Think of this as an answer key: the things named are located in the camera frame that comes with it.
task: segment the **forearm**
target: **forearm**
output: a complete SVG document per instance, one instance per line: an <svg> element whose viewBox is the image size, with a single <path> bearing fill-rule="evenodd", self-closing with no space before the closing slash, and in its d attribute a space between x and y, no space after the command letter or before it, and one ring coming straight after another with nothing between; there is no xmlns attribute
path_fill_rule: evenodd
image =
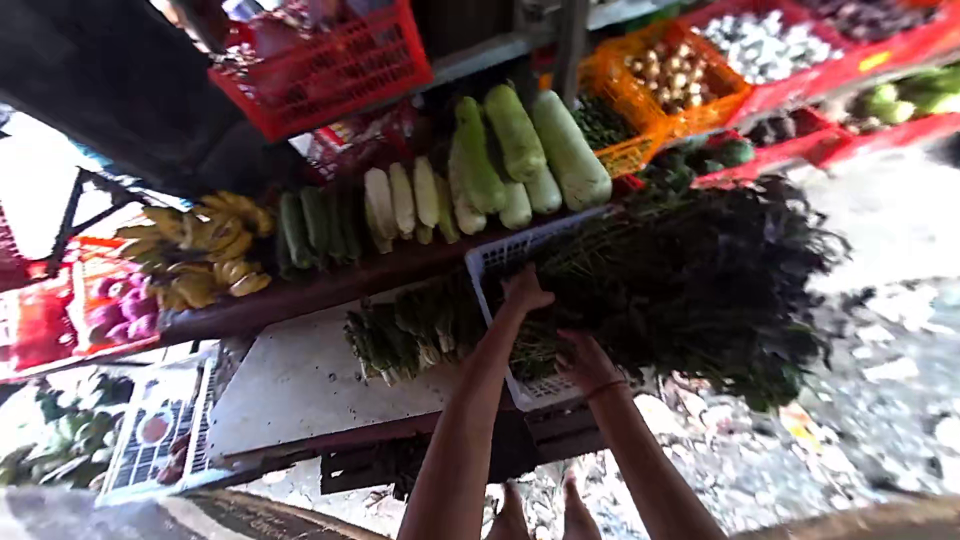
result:
<svg viewBox="0 0 960 540"><path fill-rule="evenodd" d="M479 537L493 422L524 316L508 301L465 360L457 389L430 440L398 540Z"/></svg>
<svg viewBox="0 0 960 540"><path fill-rule="evenodd" d="M589 405L653 540L726 538L663 454L626 384L600 391Z"/></svg>

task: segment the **leg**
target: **leg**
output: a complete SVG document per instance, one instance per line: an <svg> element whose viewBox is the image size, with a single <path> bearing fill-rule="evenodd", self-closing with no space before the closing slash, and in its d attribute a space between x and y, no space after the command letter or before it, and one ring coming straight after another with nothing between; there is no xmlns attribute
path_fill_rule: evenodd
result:
<svg viewBox="0 0 960 540"><path fill-rule="evenodd" d="M564 540L601 540L600 529L577 493L577 479L572 471L566 472L564 491Z"/></svg>
<svg viewBox="0 0 960 540"><path fill-rule="evenodd" d="M503 484L503 509L493 518L487 540L530 540L523 503L512 482Z"/></svg>

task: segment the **hand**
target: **hand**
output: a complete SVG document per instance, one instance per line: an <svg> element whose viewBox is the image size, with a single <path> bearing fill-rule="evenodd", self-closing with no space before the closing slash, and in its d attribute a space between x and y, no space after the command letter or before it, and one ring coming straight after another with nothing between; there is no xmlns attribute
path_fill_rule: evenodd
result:
<svg viewBox="0 0 960 540"><path fill-rule="evenodd" d="M584 331L557 330L557 335L573 345L573 357L557 354L557 371L572 380L585 396L601 386L624 381L593 336Z"/></svg>
<svg viewBox="0 0 960 540"><path fill-rule="evenodd" d="M514 306L521 313L526 314L534 309L547 307L553 304L553 293L540 288L537 281L537 269L533 262L527 263L518 274L503 283L503 295L507 303Z"/></svg>

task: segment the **white plastic basket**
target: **white plastic basket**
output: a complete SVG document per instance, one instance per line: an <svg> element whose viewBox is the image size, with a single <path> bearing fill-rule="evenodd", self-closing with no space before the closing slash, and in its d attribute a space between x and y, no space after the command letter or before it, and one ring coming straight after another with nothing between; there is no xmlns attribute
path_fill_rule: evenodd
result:
<svg viewBox="0 0 960 540"><path fill-rule="evenodd" d="M585 210L533 229L520 231L468 251L464 256L464 261L467 264L467 270L470 272L473 292L477 295L477 301L480 303L480 310L487 321L487 326L493 321L493 317L480 282L488 271L499 270L527 259L531 250L536 249L556 234L576 229L586 219L603 214L611 209L610 205L606 205ZM507 370L507 388L510 389L510 395L514 398L516 408L523 411L536 410L580 396L580 390L561 375L520 382L514 379L514 374L509 369Z"/></svg>

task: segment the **white board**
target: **white board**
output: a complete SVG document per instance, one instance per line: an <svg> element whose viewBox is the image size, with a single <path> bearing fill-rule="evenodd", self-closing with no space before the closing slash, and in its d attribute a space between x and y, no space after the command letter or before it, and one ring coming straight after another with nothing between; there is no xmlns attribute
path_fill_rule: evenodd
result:
<svg viewBox="0 0 960 540"><path fill-rule="evenodd" d="M372 300L389 301L405 288ZM359 302L331 307L276 323L258 335L210 412L210 455L241 454L442 410L457 366L437 365L393 387L380 379L359 380L360 364L344 339L347 311L359 307Z"/></svg>

